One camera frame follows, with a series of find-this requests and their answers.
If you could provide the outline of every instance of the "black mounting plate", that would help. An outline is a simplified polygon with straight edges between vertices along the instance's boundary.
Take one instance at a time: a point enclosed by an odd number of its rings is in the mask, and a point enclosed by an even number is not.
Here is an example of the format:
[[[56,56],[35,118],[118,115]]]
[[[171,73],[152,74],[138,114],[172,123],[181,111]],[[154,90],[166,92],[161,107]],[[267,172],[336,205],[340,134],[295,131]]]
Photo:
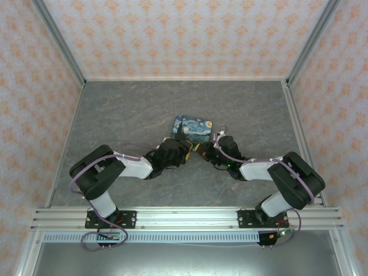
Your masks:
[[[116,224],[123,227],[124,229],[136,228],[137,211],[119,210],[118,221],[120,220],[122,221]],[[93,210],[91,210],[87,212],[85,228],[86,229],[106,229],[106,228],[110,228],[110,225],[101,221],[96,215],[96,213]]]
[[[289,223],[285,223],[284,221],[288,220],[288,215],[286,212],[282,212],[277,216],[268,219],[264,225],[260,223],[260,221],[255,217],[255,210],[239,210],[237,211],[237,221],[239,223],[239,228],[277,228],[278,223],[280,222],[280,228],[289,227]]]

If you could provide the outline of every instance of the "orange patterned wall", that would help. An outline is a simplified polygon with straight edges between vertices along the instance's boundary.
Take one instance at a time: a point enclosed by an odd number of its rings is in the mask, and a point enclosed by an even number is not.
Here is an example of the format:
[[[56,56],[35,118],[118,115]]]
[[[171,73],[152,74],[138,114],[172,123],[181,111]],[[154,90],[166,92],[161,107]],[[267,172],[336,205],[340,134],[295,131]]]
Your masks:
[[[0,274],[14,275],[80,88],[30,0],[2,1],[0,45]]]
[[[343,207],[368,271],[368,5],[342,1],[293,87],[332,206]]]
[[[327,0],[46,0],[85,78],[286,78]]]

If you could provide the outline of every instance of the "gray marble floor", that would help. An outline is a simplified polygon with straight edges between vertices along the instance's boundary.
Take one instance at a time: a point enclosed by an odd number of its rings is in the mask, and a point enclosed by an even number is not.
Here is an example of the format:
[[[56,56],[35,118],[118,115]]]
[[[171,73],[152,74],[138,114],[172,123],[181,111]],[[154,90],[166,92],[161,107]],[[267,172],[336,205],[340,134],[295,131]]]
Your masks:
[[[177,115],[210,120],[213,129],[227,125],[248,157],[298,152],[279,82],[87,82],[52,205],[87,205],[68,191],[68,171],[75,162],[101,144],[118,152],[125,141],[158,145],[170,135]],[[192,154],[186,165],[166,170],[161,177],[118,178],[109,191],[118,206],[254,207],[277,189],[269,181],[237,182]]]

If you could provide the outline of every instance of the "patterned wallpaper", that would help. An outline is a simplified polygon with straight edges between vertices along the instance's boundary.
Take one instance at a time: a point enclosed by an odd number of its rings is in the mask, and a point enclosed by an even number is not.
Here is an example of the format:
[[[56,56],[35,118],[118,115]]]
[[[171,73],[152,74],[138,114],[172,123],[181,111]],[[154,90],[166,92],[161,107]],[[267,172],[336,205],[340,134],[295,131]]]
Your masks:
[[[293,87],[328,202],[368,271],[368,5],[344,0]]]
[[[0,45],[0,274],[14,275],[80,88],[30,0],[2,2]]]
[[[286,78],[328,0],[45,0],[85,78]]]

